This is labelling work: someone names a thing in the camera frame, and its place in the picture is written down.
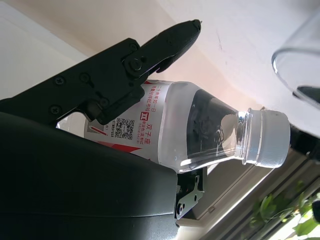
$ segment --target green plant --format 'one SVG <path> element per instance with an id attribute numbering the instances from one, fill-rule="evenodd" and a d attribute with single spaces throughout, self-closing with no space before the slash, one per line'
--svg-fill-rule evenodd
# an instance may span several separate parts
<path id="1" fill-rule="evenodd" d="M 298 193 L 303 189 L 303 182 L 299 181 L 296 186 Z M 272 194 L 266 196 L 262 201 L 258 201 L 253 206 L 253 217 L 250 220 L 250 227 L 255 229 L 264 229 L 269 221 L 272 219 L 280 219 L 283 223 L 291 220 L 296 215 L 300 214 L 298 225 L 294 227 L 295 233 L 298 237 L 308 235 L 318 223 L 312 216 L 312 202 L 317 196 L 305 198 L 304 192 L 299 195 L 298 204 L 290 206 L 291 199 L 287 198 L 284 193 L 279 194 L 275 198 Z M 305 238 L 310 240 L 320 240 L 320 238 Z"/>

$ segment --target bottle neck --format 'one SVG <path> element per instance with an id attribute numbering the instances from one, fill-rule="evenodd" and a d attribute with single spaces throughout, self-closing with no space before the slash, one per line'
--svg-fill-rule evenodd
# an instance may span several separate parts
<path id="1" fill-rule="evenodd" d="M 236 129 L 234 158 L 244 160 L 248 154 L 251 137 L 251 114 L 247 111 L 239 111 L 237 113 L 237 117 L 238 125 Z"/>

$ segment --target white wall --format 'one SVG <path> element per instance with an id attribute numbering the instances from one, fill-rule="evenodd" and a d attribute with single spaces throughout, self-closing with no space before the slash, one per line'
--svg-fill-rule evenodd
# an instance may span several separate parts
<path id="1" fill-rule="evenodd" d="M 320 137 L 320 111 L 292 96 L 273 72 L 274 51 L 318 0 L 157 0 L 177 22 L 203 20 L 197 46 L 235 88 Z"/>

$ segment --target metal bracket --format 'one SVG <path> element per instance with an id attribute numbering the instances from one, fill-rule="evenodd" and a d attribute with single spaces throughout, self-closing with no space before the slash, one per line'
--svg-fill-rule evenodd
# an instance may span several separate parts
<path id="1" fill-rule="evenodd" d="M 176 219 L 181 219 L 188 211 L 190 211 L 203 196 L 203 192 L 198 190 L 200 176 L 194 178 L 194 189 L 186 196 L 182 197 L 176 205 Z"/>

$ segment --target ceiling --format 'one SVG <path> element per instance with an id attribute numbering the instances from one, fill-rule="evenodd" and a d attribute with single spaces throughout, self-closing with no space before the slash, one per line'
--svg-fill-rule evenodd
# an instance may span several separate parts
<path id="1" fill-rule="evenodd" d="M 320 6 L 319 0 L 5 0 L 91 56 L 127 37 L 144 43 L 163 29 L 200 19 L 196 47 L 160 77 L 196 82 L 238 110 L 265 106 L 320 136 L 320 111 L 280 83 L 271 56 Z"/>

